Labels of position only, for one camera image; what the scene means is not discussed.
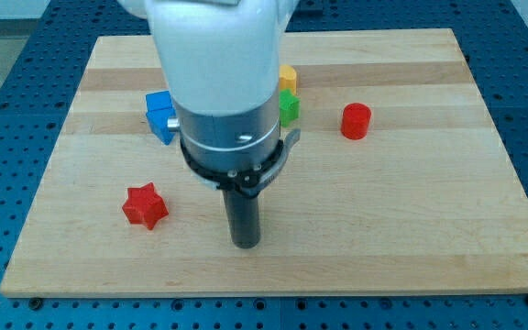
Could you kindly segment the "silver tool flange with clamp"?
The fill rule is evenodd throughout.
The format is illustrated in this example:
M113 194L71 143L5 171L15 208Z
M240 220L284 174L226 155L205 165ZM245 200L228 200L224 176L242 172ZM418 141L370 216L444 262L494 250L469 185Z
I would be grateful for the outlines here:
M198 114L172 104L184 160L214 189L259 195L279 176L300 140L300 129L281 138L277 92L266 103L232 115Z

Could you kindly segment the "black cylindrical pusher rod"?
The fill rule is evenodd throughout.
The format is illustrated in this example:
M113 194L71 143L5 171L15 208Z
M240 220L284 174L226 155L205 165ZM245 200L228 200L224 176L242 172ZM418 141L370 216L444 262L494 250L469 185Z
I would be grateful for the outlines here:
M222 191L232 242L249 249L260 241L259 199L237 191Z

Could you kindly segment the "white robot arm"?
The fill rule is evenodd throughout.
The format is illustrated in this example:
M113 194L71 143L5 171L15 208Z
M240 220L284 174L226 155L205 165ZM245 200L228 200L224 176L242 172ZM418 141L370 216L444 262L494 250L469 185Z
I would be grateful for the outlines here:
M291 0L118 0L145 19L189 168L221 191L232 242L260 241L259 194L301 132L281 134L280 45Z

